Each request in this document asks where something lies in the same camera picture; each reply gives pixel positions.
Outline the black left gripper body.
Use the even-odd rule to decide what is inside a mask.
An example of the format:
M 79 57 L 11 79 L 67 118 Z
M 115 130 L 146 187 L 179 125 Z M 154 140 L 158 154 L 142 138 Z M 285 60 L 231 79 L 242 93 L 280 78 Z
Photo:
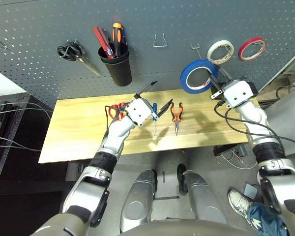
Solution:
M 157 112 L 154 111 L 152 105 L 144 98 L 135 99 L 135 121 L 144 121 L 146 120 L 150 115 L 155 119 L 159 120 L 159 117 L 157 116 Z

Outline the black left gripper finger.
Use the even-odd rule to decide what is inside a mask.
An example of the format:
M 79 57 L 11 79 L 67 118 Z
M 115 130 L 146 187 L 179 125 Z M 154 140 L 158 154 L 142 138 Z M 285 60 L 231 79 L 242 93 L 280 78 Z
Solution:
M 170 101 L 168 101 L 161 109 L 160 112 L 157 114 L 157 116 L 160 118 L 170 107 L 171 103 L 172 103 L 172 99 Z
M 157 81 L 151 82 L 149 84 L 147 84 L 145 87 L 141 88 L 135 95 L 134 98 L 135 99 L 139 99 L 141 98 L 141 94 L 148 91 L 155 83 L 157 83 Z

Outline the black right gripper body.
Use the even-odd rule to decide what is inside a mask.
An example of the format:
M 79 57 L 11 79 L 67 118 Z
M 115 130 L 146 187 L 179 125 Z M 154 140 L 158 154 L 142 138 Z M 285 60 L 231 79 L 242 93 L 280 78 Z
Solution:
M 258 90 L 253 82 L 233 80 L 228 83 L 219 83 L 221 90 L 213 91 L 211 99 L 223 96 L 225 99 L 250 99 L 258 95 Z

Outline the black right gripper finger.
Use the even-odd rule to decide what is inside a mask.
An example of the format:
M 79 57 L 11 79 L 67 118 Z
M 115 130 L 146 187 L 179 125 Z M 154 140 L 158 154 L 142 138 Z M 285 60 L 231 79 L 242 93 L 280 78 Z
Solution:
M 226 69 L 220 67 L 218 71 L 225 83 L 232 82 L 234 80 L 233 77 L 229 74 L 229 72 Z
M 218 83 L 217 77 L 214 76 L 214 74 L 212 72 L 210 72 L 209 70 L 207 70 L 207 74 L 208 74 L 208 78 L 210 79 L 210 81 L 212 82 L 212 84 L 215 86 L 215 88 L 217 90 L 221 90 L 222 88 L 220 87 L 220 85 Z

